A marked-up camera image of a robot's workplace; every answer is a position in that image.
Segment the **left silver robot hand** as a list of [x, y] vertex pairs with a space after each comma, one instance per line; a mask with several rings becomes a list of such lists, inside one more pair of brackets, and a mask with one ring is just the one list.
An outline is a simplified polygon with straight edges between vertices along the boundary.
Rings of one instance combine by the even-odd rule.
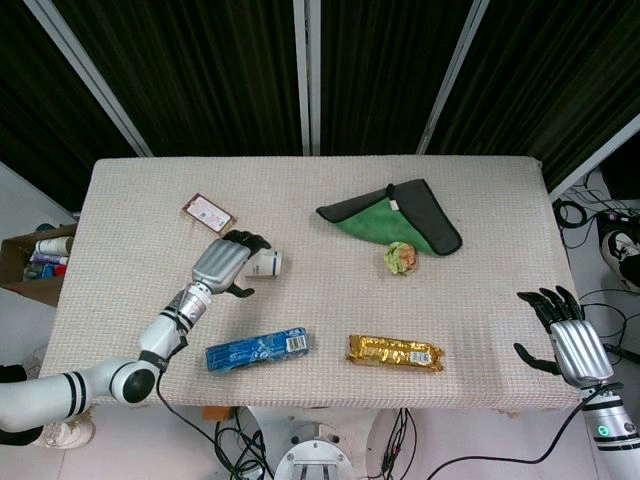
[[261, 235], [231, 230], [216, 239], [198, 259], [192, 268], [192, 281], [204, 285], [212, 295], [229, 293], [247, 298], [255, 290], [237, 286], [236, 277], [251, 257], [270, 248], [271, 244]]

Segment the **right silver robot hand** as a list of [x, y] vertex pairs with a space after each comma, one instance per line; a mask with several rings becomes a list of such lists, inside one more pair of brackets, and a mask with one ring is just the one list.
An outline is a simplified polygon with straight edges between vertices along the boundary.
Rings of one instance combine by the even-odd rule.
[[560, 375], [576, 388], [601, 385], [614, 375], [607, 353], [592, 324], [586, 320], [582, 307], [567, 289], [540, 288], [538, 292], [517, 292], [517, 297], [533, 308], [549, 337], [554, 360], [532, 356], [520, 343], [513, 347], [529, 367]]

